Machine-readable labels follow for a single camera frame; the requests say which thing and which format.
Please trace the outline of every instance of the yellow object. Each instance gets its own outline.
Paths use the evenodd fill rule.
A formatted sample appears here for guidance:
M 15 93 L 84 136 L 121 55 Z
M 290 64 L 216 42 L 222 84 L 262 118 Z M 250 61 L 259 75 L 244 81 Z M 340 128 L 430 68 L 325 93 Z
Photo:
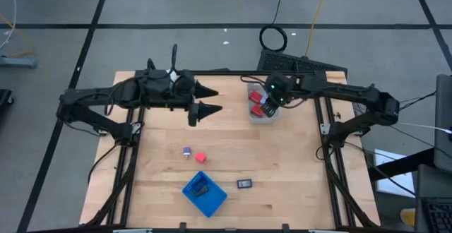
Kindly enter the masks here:
M 416 209 L 415 208 L 407 208 L 403 209 L 400 212 L 400 219 L 403 223 L 405 223 L 408 226 L 414 227 L 415 226 L 415 218 L 416 218 Z
M 312 20 L 311 30 L 309 31 L 308 45 L 306 46 L 306 51 L 304 53 L 304 56 L 308 55 L 309 46 L 311 45 L 312 31 L 314 31 L 314 26 L 316 24 L 317 16 L 319 16 L 320 9 L 322 9 L 323 1 L 324 0 L 320 0 L 319 6 L 317 7 L 316 14 L 314 15 L 314 19 Z
M 9 20 L 7 20 L 5 18 L 5 16 L 3 16 L 3 14 L 0 13 L 0 18 L 9 25 L 10 28 L 13 28 L 13 25 L 11 24 L 11 22 L 9 22 Z M 18 53 L 14 53 L 14 54 L 10 54 L 7 57 L 20 57 L 20 56 L 26 56 L 29 54 L 34 54 L 35 53 L 35 47 L 33 46 L 33 42 L 31 40 L 29 40 L 23 33 L 22 31 L 20 31 L 19 29 L 15 29 L 15 31 L 22 36 L 22 38 L 28 43 L 28 45 L 30 45 L 31 50 L 30 51 L 26 51 L 26 52 L 18 52 Z

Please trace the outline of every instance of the keyboard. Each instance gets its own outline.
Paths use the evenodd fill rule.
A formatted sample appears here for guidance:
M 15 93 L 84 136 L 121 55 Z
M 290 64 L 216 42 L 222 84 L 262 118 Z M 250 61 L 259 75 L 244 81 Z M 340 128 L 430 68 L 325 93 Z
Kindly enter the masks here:
M 258 71 L 343 71 L 347 76 L 347 69 L 332 64 L 324 64 L 309 60 L 307 57 L 290 56 L 263 49 L 257 67 Z
M 423 198 L 422 207 L 431 233 L 452 233 L 452 198 Z

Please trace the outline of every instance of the wooden table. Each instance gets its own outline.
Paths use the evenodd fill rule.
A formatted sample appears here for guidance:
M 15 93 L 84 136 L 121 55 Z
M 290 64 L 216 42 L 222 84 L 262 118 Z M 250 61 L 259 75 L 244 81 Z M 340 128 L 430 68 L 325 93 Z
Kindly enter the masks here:
M 133 74 L 118 72 L 115 82 Z M 346 82 L 342 72 L 330 72 L 327 77 L 330 82 Z M 223 110 L 203 119 L 195 128 L 188 126 L 182 110 L 146 111 L 127 227 L 178 228 L 180 222 L 186 222 L 188 228 L 280 229 L 282 223 L 288 223 L 290 229 L 333 229 L 325 167 L 314 154 L 321 144 L 314 101 L 308 100 L 295 109 L 281 109 L 273 124 L 251 125 L 246 86 L 239 76 L 196 79 L 220 92 L 203 102 L 222 105 Z M 333 110 L 340 112 L 341 121 L 354 116 L 349 102 L 333 100 Z M 124 122 L 126 110 L 115 107 L 111 118 Z M 350 136 L 347 141 L 361 145 L 357 137 Z M 110 137 L 101 138 L 96 159 L 112 144 Z M 207 163 L 200 164 L 193 157 L 186 160 L 182 155 L 185 146 L 190 146 L 193 153 L 204 152 Z M 81 223 L 91 219 L 111 193 L 118 156 L 119 149 L 93 172 Z M 379 224 L 362 151 L 346 145 L 343 159 L 350 193 Z M 182 193 L 199 170 L 228 195 L 211 218 L 206 218 Z M 237 189 L 238 179 L 252 179 L 253 188 Z M 346 225 L 339 192 L 338 199 Z

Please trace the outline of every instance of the white cable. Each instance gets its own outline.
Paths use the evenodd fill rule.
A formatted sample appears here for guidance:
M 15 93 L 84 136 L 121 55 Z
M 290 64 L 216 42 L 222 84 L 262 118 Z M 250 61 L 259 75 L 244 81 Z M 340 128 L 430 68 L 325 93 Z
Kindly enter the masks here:
M 397 123 L 397 124 L 403 124 L 403 125 L 409 125 L 409 126 L 417 126 L 417 127 L 424 127 L 424 128 L 429 128 L 429 129 L 436 129 L 436 130 L 443 131 L 443 132 L 445 132 L 447 134 L 452 134 L 451 130 L 438 128 L 438 127 L 435 127 L 435 126 L 425 126 L 425 125 L 421 125 L 421 124 L 409 124 L 409 123 Z
M 17 16 L 17 1 L 13 0 L 13 4 L 14 4 L 14 17 L 13 17 L 13 28 L 11 28 L 11 31 L 9 32 L 8 37 L 6 38 L 6 40 L 0 45 L 0 49 L 3 48 L 5 46 L 6 43 L 8 43 L 9 38 L 11 38 L 14 29 L 16 28 L 16 16 Z

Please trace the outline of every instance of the blue bowl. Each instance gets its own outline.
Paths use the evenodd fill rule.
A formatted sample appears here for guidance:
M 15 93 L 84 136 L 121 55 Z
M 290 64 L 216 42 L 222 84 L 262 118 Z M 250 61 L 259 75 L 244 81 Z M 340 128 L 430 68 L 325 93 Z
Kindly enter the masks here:
M 201 180 L 207 180 L 208 191 L 198 197 L 194 194 L 194 185 Z M 226 200 L 227 194 L 204 172 L 198 172 L 182 189 L 182 193 L 206 216 L 211 217 Z

